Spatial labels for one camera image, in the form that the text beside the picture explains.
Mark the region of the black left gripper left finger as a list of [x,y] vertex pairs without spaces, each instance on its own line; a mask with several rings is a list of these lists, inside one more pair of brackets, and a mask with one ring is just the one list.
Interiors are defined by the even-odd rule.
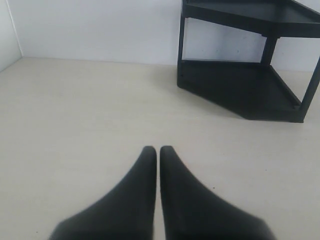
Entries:
[[145,146],[124,178],[104,197],[60,222],[51,240],[152,240],[157,153]]

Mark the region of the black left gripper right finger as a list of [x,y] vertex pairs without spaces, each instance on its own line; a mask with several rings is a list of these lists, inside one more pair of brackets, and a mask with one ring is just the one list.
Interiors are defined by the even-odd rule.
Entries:
[[160,194],[167,240],[271,240],[260,218],[226,202],[205,187],[172,146],[159,154]]

